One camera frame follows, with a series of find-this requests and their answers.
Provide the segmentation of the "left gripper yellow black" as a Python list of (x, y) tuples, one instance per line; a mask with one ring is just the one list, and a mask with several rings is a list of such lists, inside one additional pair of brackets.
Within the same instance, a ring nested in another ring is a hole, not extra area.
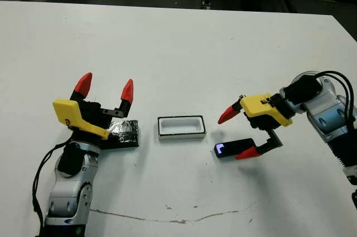
[(113, 118), (127, 117), (133, 102), (134, 85), (129, 79), (120, 96), (120, 106), (104, 109), (99, 103), (84, 101), (87, 97), (93, 74), (82, 76), (68, 99), (57, 99), (52, 104), (60, 123), (70, 129), (72, 141), (84, 142), (100, 147), (108, 140), (109, 126)]

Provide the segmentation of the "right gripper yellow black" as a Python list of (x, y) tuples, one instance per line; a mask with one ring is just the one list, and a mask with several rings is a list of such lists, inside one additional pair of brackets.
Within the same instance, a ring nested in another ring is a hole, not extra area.
[(220, 116), (218, 124), (238, 115), (244, 110), (244, 115), (250, 122), (252, 128), (268, 133), (268, 140), (261, 146), (257, 146), (253, 139), (243, 139), (239, 145), (240, 153), (235, 156), (236, 160), (259, 157), (268, 151), (281, 147), (282, 142), (274, 130), (280, 126), (287, 127), (292, 124), (295, 112), (287, 101), (279, 94), (261, 94), (246, 96), (229, 106)]

